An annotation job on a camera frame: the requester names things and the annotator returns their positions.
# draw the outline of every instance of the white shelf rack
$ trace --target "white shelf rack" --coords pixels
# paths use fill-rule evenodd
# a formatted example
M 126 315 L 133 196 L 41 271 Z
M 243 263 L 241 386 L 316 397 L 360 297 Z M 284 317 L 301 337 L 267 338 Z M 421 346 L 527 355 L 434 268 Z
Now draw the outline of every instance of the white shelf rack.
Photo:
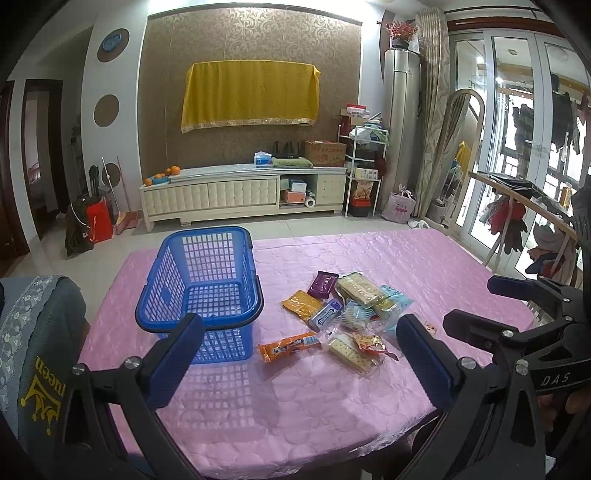
M 351 138 L 347 135 L 341 135 L 340 134 L 340 125 L 339 125 L 339 132 L 337 134 L 337 141 L 340 141 L 342 138 L 346 138 L 349 141 L 353 142 L 353 155 L 345 155 L 346 158 L 350 159 L 351 161 L 351 173 L 347 175 L 347 178 L 349 179 L 349 188 L 347 189 L 347 196 L 346 196 L 346 204 L 345 204 L 345 217 L 348 216 L 349 214 L 349 202 L 350 202 L 350 197 L 351 197 L 351 185 L 353 184 L 353 181 L 376 181 L 378 182 L 378 190 L 375 192 L 375 201 L 374 201 L 374 211 L 372 212 L 372 216 L 375 215 L 375 208 L 376 205 L 378 204 L 378 195 L 379 195 L 379 188 L 382 184 L 382 180 L 368 180 L 368 179 L 357 179 L 355 177 L 355 161 L 374 161 L 374 160 L 366 160 L 364 158 L 356 158 L 355 154 L 357 153 L 357 129 L 358 128 L 369 128 L 371 130 L 377 131 L 377 132 L 382 132 L 384 134 L 386 134 L 386 141 L 385 142 L 380 142 L 378 140 L 369 140 L 369 143 L 374 143 L 374 144 L 378 144 L 378 145 L 383 145 L 384 146 L 384 152 L 383 152 L 383 158 L 384 160 L 386 159 L 386 150 L 388 149 L 388 130 L 383 130 L 381 128 L 375 128 L 375 127 L 355 127 L 353 129 L 353 131 L 355 132 L 355 137 Z

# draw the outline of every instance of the fruit plate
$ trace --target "fruit plate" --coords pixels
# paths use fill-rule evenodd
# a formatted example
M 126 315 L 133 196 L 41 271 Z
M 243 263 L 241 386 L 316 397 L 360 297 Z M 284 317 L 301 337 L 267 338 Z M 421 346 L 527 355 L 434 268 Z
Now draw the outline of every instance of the fruit plate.
M 150 177 L 152 185 L 160 185 L 161 183 L 168 183 L 168 177 L 162 177 L 161 179 L 155 179 L 154 176 Z

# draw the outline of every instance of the white wall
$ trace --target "white wall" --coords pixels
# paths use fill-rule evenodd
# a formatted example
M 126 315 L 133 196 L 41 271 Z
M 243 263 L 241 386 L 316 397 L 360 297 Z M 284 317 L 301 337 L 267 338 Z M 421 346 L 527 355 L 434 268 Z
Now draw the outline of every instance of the white wall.
M 101 9 L 90 37 L 82 80 L 82 148 L 86 174 L 90 166 L 102 170 L 102 160 L 121 162 L 128 188 L 130 208 L 140 210 L 138 188 L 142 185 L 138 145 L 138 73 L 144 32 L 148 20 L 147 0 L 109 0 Z M 97 52 L 103 39 L 117 28 L 129 31 L 129 44 L 116 59 L 101 63 Z M 108 127 L 95 124 L 94 109 L 105 95 L 119 99 L 119 114 Z M 123 209 L 126 205 L 122 187 L 116 190 Z

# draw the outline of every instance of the yellow crown logo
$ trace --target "yellow crown logo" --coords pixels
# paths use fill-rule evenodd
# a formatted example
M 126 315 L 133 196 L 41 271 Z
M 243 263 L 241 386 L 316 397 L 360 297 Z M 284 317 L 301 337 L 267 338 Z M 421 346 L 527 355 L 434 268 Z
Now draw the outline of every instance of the yellow crown logo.
M 54 390 L 63 397 L 64 391 L 66 390 L 65 384 L 62 384 L 49 371 L 43 360 L 39 357 L 37 357 L 35 362 L 35 369 L 41 374 L 41 377 L 46 379 Z M 37 375 L 33 377 L 27 395 L 24 398 L 21 398 L 21 406 L 26 407 L 27 400 L 31 397 L 35 397 L 35 412 L 33 412 L 31 418 L 33 421 L 37 421 L 37 416 L 39 416 L 42 420 L 47 420 L 47 429 L 45 430 L 45 433 L 47 433 L 48 436 L 51 436 L 51 421 L 53 419 L 55 419 L 56 422 L 59 420 L 61 401 L 56 400 L 47 392 Z

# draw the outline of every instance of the plastic bag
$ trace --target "plastic bag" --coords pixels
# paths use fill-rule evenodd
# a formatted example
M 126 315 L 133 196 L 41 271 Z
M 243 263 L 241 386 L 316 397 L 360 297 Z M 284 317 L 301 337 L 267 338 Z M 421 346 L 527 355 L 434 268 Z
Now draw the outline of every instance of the plastic bag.
M 338 326 L 326 335 L 326 345 L 330 353 L 363 377 L 372 373 L 384 361 L 375 353 L 360 352 L 353 337 Z
M 373 309 L 382 319 L 389 318 L 392 314 L 400 316 L 404 310 L 414 303 L 413 299 L 408 298 L 404 293 L 396 290 L 396 288 L 389 287 L 388 285 L 382 285 L 380 288 L 387 293 L 388 297 L 377 302 L 373 306 Z
M 335 321 L 350 330 L 365 332 L 373 315 L 372 309 L 364 307 L 356 300 L 349 300 Z
M 373 306 L 373 310 L 378 314 L 379 319 L 372 321 L 368 328 L 372 332 L 393 332 L 395 336 L 398 319 L 414 303 L 414 300 L 388 285 L 382 285 L 381 288 L 388 293 L 388 298 L 379 301 Z

